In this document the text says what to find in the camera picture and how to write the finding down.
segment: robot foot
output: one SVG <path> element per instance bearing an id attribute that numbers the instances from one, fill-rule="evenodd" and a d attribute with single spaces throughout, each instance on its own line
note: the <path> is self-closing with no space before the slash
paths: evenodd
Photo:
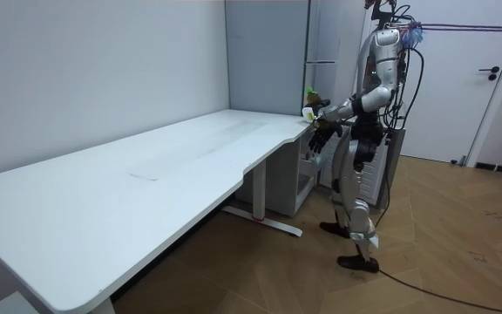
<path id="1" fill-rule="evenodd" d="M 321 222 L 321 224 L 319 224 L 319 227 L 333 235 L 341 236 L 344 239 L 349 239 L 348 228 L 341 228 L 338 222 Z"/>
<path id="2" fill-rule="evenodd" d="M 365 262 L 365 259 L 361 255 L 339 256 L 336 261 L 340 266 L 349 270 L 364 270 L 372 273 L 379 271 L 379 262 L 375 258 L 371 258 L 369 262 Z"/>

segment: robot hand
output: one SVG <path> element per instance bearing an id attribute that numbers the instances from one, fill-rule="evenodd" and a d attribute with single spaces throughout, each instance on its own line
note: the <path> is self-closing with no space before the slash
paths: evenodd
<path id="1" fill-rule="evenodd" d="M 338 122 L 328 122 L 326 120 L 318 120 L 319 127 L 315 130 L 313 138 L 309 141 L 309 149 L 313 153 L 320 153 L 332 135 L 336 133 L 338 137 L 342 137 L 342 126 Z"/>

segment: door handle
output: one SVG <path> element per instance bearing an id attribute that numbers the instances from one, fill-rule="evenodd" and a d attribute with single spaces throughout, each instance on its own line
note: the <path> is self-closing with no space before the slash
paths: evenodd
<path id="1" fill-rule="evenodd" d="M 501 68 L 498 66 L 493 66 L 491 69 L 479 69 L 480 71 L 491 71 L 491 73 L 497 73 L 501 71 Z"/>

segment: gray cabinet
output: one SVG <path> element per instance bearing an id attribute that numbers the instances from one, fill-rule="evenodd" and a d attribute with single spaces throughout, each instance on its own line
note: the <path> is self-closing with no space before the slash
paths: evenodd
<path id="1" fill-rule="evenodd" d="M 226 1 L 231 108 L 301 115 L 303 91 L 342 102 L 352 93 L 363 0 Z M 315 185 L 308 135 L 267 159 L 267 208 L 294 215 Z M 250 201 L 251 176 L 236 196 Z"/>

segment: gray wall panel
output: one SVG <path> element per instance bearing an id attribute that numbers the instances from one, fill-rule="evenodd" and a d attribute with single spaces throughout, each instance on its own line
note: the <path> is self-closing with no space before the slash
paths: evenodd
<path id="1" fill-rule="evenodd" d="M 227 1 L 231 108 L 301 115 L 307 1 Z"/>

